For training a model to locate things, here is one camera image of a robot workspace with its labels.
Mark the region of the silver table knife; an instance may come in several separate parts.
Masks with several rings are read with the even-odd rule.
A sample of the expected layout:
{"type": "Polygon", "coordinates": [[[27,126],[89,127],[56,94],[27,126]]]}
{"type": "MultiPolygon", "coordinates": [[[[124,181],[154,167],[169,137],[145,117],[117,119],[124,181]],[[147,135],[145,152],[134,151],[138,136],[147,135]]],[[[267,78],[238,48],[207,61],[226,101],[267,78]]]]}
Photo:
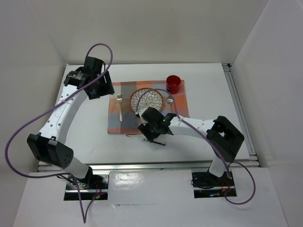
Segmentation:
{"type": "Polygon", "coordinates": [[[148,142],[148,143],[153,143],[153,144],[157,144],[157,145],[161,145],[161,146],[166,146],[165,142],[149,141],[140,135],[127,134],[126,136],[129,138],[132,138],[132,139],[136,139],[136,140],[140,140],[140,141],[144,141],[144,142],[148,142]]]}

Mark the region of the floral patterned ceramic plate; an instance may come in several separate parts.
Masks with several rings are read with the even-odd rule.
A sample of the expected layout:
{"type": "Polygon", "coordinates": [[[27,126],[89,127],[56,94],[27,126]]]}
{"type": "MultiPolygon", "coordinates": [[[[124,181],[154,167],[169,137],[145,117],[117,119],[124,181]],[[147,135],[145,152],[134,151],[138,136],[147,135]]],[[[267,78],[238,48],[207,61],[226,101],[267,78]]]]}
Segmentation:
{"type": "Polygon", "coordinates": [[[136,112],[144,107],[152,107],[161,111],[164,107],[164,99],[160,92],[151,88],[141,88],[133,92],[129,99],[130,108],[136,112]]]}

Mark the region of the silver spoon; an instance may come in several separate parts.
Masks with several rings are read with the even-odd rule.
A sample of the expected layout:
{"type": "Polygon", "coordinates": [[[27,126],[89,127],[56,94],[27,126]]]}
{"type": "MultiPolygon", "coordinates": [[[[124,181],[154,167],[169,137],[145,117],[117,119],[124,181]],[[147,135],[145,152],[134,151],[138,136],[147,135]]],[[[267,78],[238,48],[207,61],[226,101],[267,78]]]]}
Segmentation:
{"type": "Polygon", "coordinates": [[[172,96],[168,96],[166,98],[166,102],[170,105],[170,111],[174,114],[175,112],[174,112],[174,107],[173,107],[173,105],[174,105],[174,99],[173,99],[173,97],[172,96]]]}

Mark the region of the orange checked cloth placemat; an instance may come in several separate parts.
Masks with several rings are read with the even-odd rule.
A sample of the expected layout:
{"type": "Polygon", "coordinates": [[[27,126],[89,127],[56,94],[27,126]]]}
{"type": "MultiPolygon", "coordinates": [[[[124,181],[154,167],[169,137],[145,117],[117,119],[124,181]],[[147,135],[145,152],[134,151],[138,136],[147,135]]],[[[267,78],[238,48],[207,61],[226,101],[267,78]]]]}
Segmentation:
{"type": "Polygon", "coordinates": [[[115,94],[109,98],[108,134],[138,134],[141,119],[135,111],[142,107],[153,107],[162,115],[175,112],[167,103],[164,80],[114,82],[115,94]]]}

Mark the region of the silver fork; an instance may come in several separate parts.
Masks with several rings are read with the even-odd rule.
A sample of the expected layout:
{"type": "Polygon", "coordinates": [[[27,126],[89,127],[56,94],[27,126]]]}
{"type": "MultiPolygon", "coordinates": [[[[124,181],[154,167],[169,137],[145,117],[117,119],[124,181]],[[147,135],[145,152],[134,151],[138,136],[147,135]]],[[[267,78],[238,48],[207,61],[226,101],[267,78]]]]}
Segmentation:
{"type": "Polygon", "coordinates": [[[121,93],[118,93],[117,94],[117,102],[119,104],[119,119],[120,119],[120,122],[123,121],[123,113],[122,113],[122,94],[121,93]]]}

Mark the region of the red mug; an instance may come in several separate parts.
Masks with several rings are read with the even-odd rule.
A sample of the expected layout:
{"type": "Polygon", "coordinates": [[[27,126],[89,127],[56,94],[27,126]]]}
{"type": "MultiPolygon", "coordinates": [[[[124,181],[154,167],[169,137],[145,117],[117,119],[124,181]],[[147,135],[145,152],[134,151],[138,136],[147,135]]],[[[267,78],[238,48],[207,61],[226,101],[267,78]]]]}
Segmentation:
{"type": "Polygon", "coordinates": [[[181,79],[179,76],[170,75],[166,79],[166,91],[170,94],[177,94],[179,92],[179,86],[181,84],[181,79]]]}

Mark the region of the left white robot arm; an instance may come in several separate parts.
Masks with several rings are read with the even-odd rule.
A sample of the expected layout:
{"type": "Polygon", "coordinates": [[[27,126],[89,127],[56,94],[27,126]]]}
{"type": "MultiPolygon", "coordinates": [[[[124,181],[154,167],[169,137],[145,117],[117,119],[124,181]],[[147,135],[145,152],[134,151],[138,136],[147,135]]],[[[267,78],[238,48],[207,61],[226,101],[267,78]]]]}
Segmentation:
{"type": "Polygon", "coordinates": [[[108,72],[94,84],[85,87],[96,79],[104,68],[105,63],[102,60],[87,56],[82,67],[70,71],[63,82],[62,94],[58,101],[60,106],[52,112],[38,134],[30,134],[27,138],[27,143],[38,161],[72,174],[83,189],[103,187],[103,178],[94,175],[91,167],[81,163],[65,142],[70,125],[86,99],[114,94],[108,72]]]}

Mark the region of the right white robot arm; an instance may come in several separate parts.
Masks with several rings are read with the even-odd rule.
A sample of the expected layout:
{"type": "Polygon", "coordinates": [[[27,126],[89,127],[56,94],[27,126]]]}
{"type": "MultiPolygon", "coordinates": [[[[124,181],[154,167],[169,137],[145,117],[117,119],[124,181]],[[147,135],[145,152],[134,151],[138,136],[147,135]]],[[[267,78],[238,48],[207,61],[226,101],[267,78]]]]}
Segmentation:
{"type": "Polygon", "coordinates": [[[164,116],[152,107],[141,108],[135,115],[142,121],[138,126],[139,131],[149,142],[166,134],[204,139],[215,153],[206,175],[209,184],[218,185],[223,180],[223,174],[231,176],[229,165],[234,162],[244,142],[244,136],[226,117],[199,120],[174,113],[164,116]]]}

